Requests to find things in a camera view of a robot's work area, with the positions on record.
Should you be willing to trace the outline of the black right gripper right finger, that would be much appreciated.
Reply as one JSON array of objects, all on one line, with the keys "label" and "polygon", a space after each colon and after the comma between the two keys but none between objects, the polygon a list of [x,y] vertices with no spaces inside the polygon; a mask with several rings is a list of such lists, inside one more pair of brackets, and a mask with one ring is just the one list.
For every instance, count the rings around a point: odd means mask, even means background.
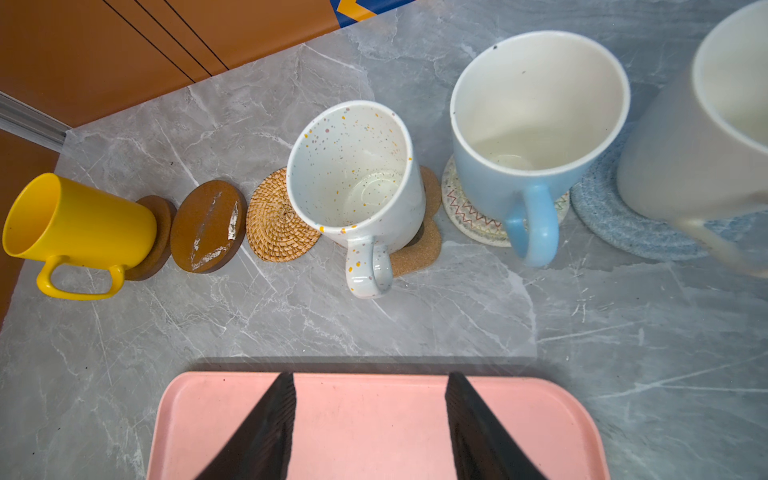
[{"label": "black right gripper right finger", "polygon": [[449,374],[445,400],[459,479],[544,477],[463,374]]}]

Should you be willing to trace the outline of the light blue mug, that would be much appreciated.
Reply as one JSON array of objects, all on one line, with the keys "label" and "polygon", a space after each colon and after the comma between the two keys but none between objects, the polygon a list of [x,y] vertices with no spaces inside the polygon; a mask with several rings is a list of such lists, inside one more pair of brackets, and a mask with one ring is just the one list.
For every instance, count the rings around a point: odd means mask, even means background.
[{"label": "light blue mug", "polygon": [[453,158],[463,192],[500,222],[530,267],[556,256],[555,202],[620,133],[630,84],[603,45],[533,31],[478,55],[451,96]]}]

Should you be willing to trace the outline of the yellow mug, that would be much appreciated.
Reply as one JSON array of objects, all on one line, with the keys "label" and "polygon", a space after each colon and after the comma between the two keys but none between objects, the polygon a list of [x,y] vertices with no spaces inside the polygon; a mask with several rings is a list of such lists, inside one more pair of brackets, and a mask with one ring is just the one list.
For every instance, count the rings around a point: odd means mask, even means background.
[{"label": "yellow mug", "polygon": [[[7,215],[2,246],[16,258],[41,261],[40,291],[64,300],[94,301],[113,297],[126,272],[149,255],[157,220],[145,206],[54,173],[31,180]],[[52,275],[70,265],[110,273],[105,293],[77,293],[57,288]]]}]

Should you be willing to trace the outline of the white mug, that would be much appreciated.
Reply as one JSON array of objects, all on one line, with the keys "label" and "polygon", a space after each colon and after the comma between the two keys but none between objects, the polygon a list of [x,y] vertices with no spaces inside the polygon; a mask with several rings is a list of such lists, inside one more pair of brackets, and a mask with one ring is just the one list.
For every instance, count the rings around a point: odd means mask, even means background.
[{"label": "white mug", "polygon": [[725,266],[767,268],[706,222],[767,208],[767,4],[722,20],[634,127],[617,169],[631,209],[685,233]]},{"label": "white mug", "polygon": [[287,193],[297,215],[344,247],[351,293],[391,288],[390,256],[418,233],[426,194],[409,131],[373,101],[335,105],[301,132],[289,156]]}]

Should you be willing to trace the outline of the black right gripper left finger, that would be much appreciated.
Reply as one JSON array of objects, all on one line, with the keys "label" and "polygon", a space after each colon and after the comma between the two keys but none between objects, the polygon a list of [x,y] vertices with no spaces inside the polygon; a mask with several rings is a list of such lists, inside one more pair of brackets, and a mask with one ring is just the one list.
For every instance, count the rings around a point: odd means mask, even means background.
[{"label": "black right gripper left finger", "polygon": [[285,479],[296,416],[293,375],[275,379],[200,479]]}]

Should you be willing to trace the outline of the multicolour woven round coaster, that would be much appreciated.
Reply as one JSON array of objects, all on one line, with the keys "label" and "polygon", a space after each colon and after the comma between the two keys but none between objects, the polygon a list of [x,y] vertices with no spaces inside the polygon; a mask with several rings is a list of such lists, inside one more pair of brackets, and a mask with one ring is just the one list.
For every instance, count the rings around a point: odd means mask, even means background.
[{"label": "multicolour woven round coaster", "polygon": [[453,157],[443,171],[441,192],[450,220],[466,236],[491,246],[511,247],[503,224],[484,216],[464,194]]}]

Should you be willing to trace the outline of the matte round wooden coaster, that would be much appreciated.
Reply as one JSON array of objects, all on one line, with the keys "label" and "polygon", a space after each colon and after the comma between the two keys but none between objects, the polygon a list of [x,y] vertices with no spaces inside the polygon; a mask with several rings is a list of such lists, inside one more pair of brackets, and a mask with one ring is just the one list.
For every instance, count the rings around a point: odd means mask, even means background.
[{"label": "matte round wooden coaster", "polygon": [[146,280],[158,273],[165,265],[171,255],[170,235],[177,212],[170,200],[157,195],[142,197],[137,203],[153,213],[157,223],[157,233],[148,256],[137,266],[125,272],[127,281]]}]

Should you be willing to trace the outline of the glossy round wooden coaster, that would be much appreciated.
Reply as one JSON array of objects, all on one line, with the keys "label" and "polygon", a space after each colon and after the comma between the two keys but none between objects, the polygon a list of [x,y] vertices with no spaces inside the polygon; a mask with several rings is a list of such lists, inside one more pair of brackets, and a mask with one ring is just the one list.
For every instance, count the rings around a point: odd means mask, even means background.
[{"label": "glossy round wooden coaster", "polygon": [[237,253],[245,236],[246,202],[231,183],[211,180],[182,202],[173,221],[170,247],[184,271],[212,273]]}]

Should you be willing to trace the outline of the cork paw print coaster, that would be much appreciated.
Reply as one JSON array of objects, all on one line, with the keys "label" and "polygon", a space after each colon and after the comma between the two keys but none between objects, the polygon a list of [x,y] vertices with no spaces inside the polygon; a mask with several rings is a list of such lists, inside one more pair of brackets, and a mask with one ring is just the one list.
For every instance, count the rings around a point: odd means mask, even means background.
[{"label": "cork paw print coaster", "polygon": [[426,194],[426,213],[417,235],[402,249],[390,255],[394,277],[423,270],[440,255],[442,238],[433,217],[441,207],[441,186],[435,173],[421,166],[421,177]]}]

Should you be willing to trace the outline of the woven rattan round coaster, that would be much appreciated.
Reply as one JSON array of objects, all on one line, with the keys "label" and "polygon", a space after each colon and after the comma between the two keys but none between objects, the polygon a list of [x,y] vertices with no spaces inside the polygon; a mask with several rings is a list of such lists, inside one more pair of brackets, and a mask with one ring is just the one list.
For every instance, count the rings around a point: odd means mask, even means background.
[{"label": "woven rattan round coaster", "polygon": [[289,200],[284,167],[265,178],[254,191],[246,218],[246,237],[262,260],[289,262],[307,253],[321,233],[307,225]]}]

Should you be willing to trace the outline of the light blue woven coaster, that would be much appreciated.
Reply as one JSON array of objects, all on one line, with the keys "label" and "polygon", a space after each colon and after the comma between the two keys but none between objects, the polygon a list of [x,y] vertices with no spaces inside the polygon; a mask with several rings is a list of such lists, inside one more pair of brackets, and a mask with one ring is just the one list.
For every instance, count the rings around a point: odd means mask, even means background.
[{"label": "light blue woven coaster", "polygon": [[583,223],[606,243],[630,254],[663,262],[703,258],[708,252],[690,237],[637,214],[617,188],[618,161],[635,124],[628,122],[611,145],[570,189],[572,207]]}]

